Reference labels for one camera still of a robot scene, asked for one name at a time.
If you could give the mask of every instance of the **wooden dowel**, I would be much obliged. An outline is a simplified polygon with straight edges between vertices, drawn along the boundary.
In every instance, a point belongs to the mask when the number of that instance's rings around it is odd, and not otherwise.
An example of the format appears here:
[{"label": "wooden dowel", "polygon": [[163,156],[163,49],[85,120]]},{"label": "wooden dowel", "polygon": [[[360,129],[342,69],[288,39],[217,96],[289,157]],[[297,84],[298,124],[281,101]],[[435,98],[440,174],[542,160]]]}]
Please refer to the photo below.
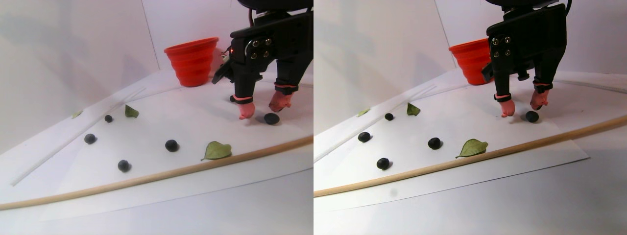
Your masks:
[{"label": "wooden dowel", "polygon": [[475,162],[481,162],[483,160],[493,159],[493,158],[501,157],[501,156],[508,155],[508,154],[514,154],[517,152],[535,149],[535,148],[543,147],[546,145],[556,144],[556,143],[563,142],[566,140],[571,140],[575,138],[592,135],[595,133],[614,129],[616,127],[620,127],[626,124],[627,124],[627,115],[619,117],[619,118],[615,118],[612,120],[608,120],[599,124],[584,127],[581,129],[572,130],[570,132],[564,132],[558,135],[541,138],[539,140],[534,140],[534,141],[527,142],[524,144],[514,145],[511,147],[495,150],[492,152],[486,152],[484,154],[479,154],[479,155],[475,155],[472,157],[456,159],[456,160],[452,160],[449,162],[440,163],[437,165],[431,165],[428,167],[410,170],[410,171],[398,173],[395,175],[389,175],[389,176],[381,177],[378,179],[371,179],[371,180],[367,180],[363,182],[358,182],[355,184],[343,185],[339,187],[333,187],[330,189],[322,189],[322,190],[314,191],[313,197],[321,197],[321,196],[327,196],[331,194],[338,194],[341,192],[348,192],[348,191],[363,189],[363,188],[372,187],[376,185],[387,184],[387,183],[394,182],[394,181],[404,180],[404,179],[408,179],[408,178],[412,178],[412,177],[416,177],[420,175],[426,175],[426,174],[438,172],[441,170],[451,169],[451,168],[459,167],[462,165],[468,165],[468,164],[472,164]]},{"label": "wooden dowel", "polygon": [[291,142],[287,142],[284,144],[272,146],[265,149],[260,149],[252,152],[248,152],[245,154],[235,155],[231,157],[226,157],[218,160],[211,160],[209,162],[203,162],[196,165],[190,165],[189,167],[182,167],[179,169],[168,170],[165,172],[160,172],[152,175],[142,176],[135,179],[125,180],[121,182],[116,182],[112,184],[101,185],[98,187],[92,187],[89,189],[83,189],[74,192],[67,192],[64,194],[58,194],[48,197],[40,197],[37,199],[30,199],[19,202],[10,202],[5,204],[0,204],[0,211],[7,209],[15,209],[20,207],[28,207],[28,206],[36,206],[42,204],[48,204],[52,202],[60,202],[69,199],[75,199],[79,197],[90,196],[94,194],[100,194],[103,192],[114,191],[117,189],[123,189],[126,187],[132,187],[135,185],[146,184],[150,182],[155,182],[162,179],[173,178],[181,175],[192,174],[195,172],[200,172],[203,170],[209,170],[217,167],[222,167],[225,165],[235,164],[238,162],[244,162],[251,159],[257,159],[260,157],[265,157],[268,155],[278,154],[280,152],[285,152],[287,150],[296,149],[299,147],[303,147],[306,145],[310,145],[314,142],[314,136],[311,135],[309,137],[300,138],[298,140],[293,140]]}]

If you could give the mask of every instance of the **dark round ball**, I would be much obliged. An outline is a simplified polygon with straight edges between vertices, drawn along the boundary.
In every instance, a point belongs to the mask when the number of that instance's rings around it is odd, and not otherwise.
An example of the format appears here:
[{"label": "dark round ball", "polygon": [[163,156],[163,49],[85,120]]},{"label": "dark round ball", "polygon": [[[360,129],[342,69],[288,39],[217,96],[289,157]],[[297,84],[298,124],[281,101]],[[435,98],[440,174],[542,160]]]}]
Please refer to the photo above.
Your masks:
[{"label": "dark round ball", "polygon": [[357,140],[361,141],[362,143],[366,143],[368,142],[368,140],[370,140],[370,138],[372,138],[370,136],[370,133],[368,132],[362,132],[357,136]]},{"label": "dark round ball", "polygon": [[384,157],[377,161],[377,168],[381,170],[386,170],[388,167],[390,167],[390,160],[388,160],[387,158]]},{"label": "dark round ball", "polygon": [[166,149],[170,152],[176,152],[179,150],[179,144],[176,140],[168,140],[166,141]]},{"label": "dark round ball", "polygon": [[279,117],[278,117],[278,115],[276,113],[268,113],[268,114],[263,116],[263,119],[269,125],[277,124],[278,121],[279,121]]},{"label": "dark round ball", "polygon": [[529,112],[527,112],[527,114],[525,114],[525,118],[529,122],[537,122],[538,118],[540,118],[540,116],[538,116],[538,113],[536,113],[536,112],[529,111]]},{"label": "dark round ball", "polygon": [[386,120],[391,121],[392,119],[394,119],[394,115],[392,115],[392,113],[386,113]]},{"label": "dark round ball", "polygon": [[126,160],[121,160],[120,162],[118,162],[118,169],[121,170],[122,172],[129,171],[130,170],[129,162]]},{"label": "dark round ball", "polygon": [[440,138],[437,138],[437,137],[436,138],[431,138],[429,140],[428,145],[429,145],[429,148],[431,148],[431,149],[439,149],[440,146],[442,145],[442,142],[440,141]]},{"label": "dark round ball", "polygon": [[85,136],[85,143],[87,144],[93,144],[94,142],[96,142],[96,136],[93,134],[87,134]]}]

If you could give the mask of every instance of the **dried leaf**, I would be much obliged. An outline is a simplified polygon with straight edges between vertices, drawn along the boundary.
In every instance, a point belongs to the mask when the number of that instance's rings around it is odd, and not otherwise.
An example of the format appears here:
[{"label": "dried leaf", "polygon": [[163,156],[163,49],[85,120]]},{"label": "dried leaf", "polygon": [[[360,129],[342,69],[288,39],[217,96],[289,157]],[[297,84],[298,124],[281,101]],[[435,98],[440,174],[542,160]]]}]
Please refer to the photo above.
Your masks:
[{"label": "dried leaf", "polygon": [[488,142],[481,142],[477,139],[470,139],[466,141],[464,147],[461,148],[461,153],[459,156],[455,157],[470,157],[477,154],[482,154],[485,152],[488,147]]},{"label": "dried leaf", "polygon": [[361,110],[361,111],[357,114],[357,117],[361,117],[361,115],[366,114],[368,111],[370,111],[370,108],[367,108],[367,109],[365,109],[365,110]]},{"label": "dried leaf", "polygon": [[133,108],[131,108],[130,106],[126,106],[126,110],[124,110],[124,115],[126,117],[134,117],[137,118],[139,117],[139,112],[137,110],[134,110]]},{"label": "dried leaf", "polygon": [[414,115],[414,116],[418,116],[418,113],[420,113],[420,108],[407,103],[407,115]]},{"label": "dried leaf", "polygon": [[207,150],[204,152],[204,158],[201,160],[209,159],[221,159],[231,155],[231,145],[221,144],[217,141],[212,141],[207,145]]},{"label": "dried leaf", "polygon": [[74,119],[74,118],[78,117],[81,113],[83,113],[83,110],[80,110],[80,111],[78,111],[78,112],[76,112],[76,113],[72,114],[72,119]]}]

